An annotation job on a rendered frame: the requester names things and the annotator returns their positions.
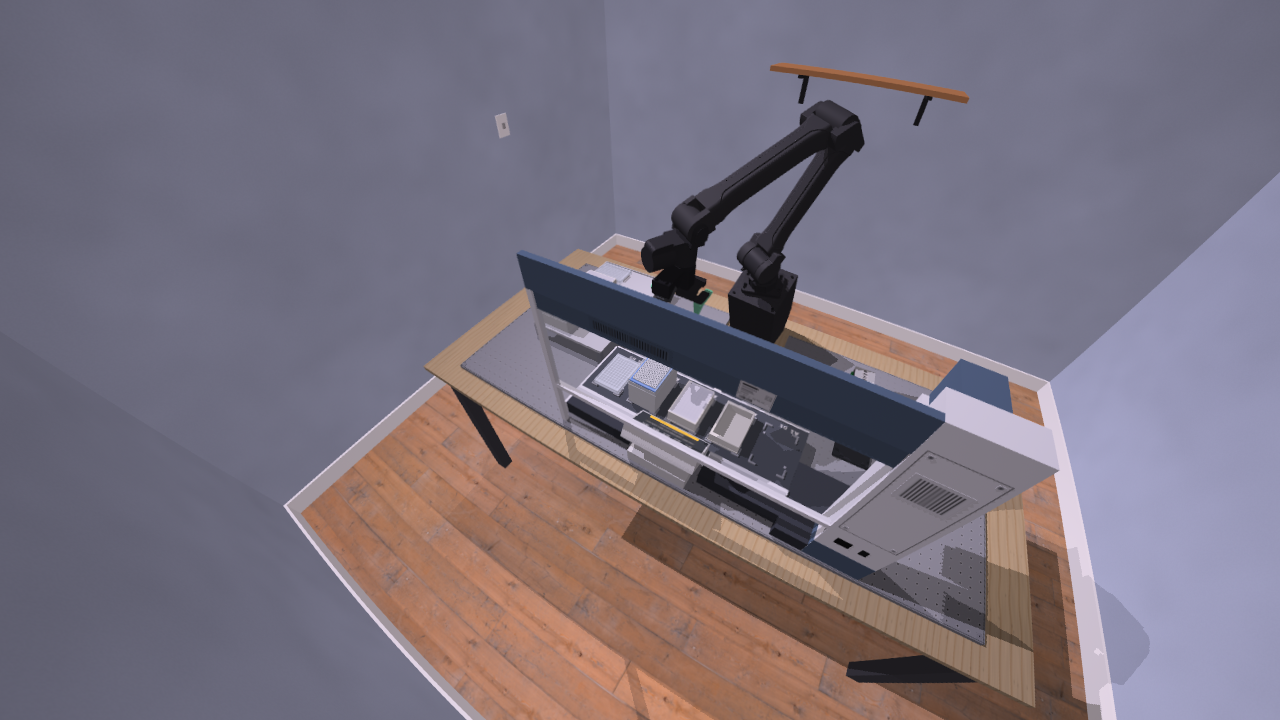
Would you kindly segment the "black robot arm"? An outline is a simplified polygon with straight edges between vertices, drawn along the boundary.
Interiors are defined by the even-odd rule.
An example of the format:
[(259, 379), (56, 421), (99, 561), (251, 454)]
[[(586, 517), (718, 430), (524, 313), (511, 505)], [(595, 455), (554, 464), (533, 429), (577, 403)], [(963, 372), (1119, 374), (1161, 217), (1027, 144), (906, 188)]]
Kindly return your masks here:
[[(785, 243), (835, 170), (851, 156), (854, 150), (859, 152), (864, 146), (859, 122), (858, 115), (838, 104), (831, 100), (819, 101), (801, 113), (797, 129), (724, 181), (678, 204), (671, 217), (673, 231), (646, 240), (641, 250), (643, 266), (646, 272), (663, 269), (652, 279), (652, 293), (662, 301), (671, 302), (677, 288), (689, 291), (696, 272), (696, 265), (690, 265), (696, 263), (698, 247), (705, 245), (716, 225), (754, 193), (817, 152), (771, 224), (762, 233), (754, 233), (737, 252), (741, 270), (746, 270), (742, 293), (780, 299), (785, 273), (777, 273), (785, 260), (782, 254)], [(682, 265), (690, 268), (680, 268)]]

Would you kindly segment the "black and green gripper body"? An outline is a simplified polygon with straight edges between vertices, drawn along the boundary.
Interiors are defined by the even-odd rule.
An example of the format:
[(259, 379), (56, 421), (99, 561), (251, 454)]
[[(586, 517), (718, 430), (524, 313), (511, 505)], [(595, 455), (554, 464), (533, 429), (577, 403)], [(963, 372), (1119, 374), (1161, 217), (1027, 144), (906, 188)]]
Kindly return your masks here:
[[(690, 266), (694, 266), (694, 265), (696, 265), (696, 263), (692, 264), (692, 265), (690, 265)], [(689, 265), (682, 265), (680, 268), (690, 268), (690, 266)], [(680, 296), (680, 297), (682, 297), (682, 299), (687, 299), (687, 300), (692, 301), (694, 304), (700, 304), (701, 305), (710, 296), (710, 293), (708, 293), (707, 291), (701, 291), (701, 293), (698, 295), (698, 291), (701, 290), (701, 287), (704, 287), (705, 284), (707, 284), (707, 279), (705, 278), (695, 275), (695, 281), (694, 281), (692, 287), (689, 291), (678, 288), (678, 290), (676, 290), (676, 295)]]

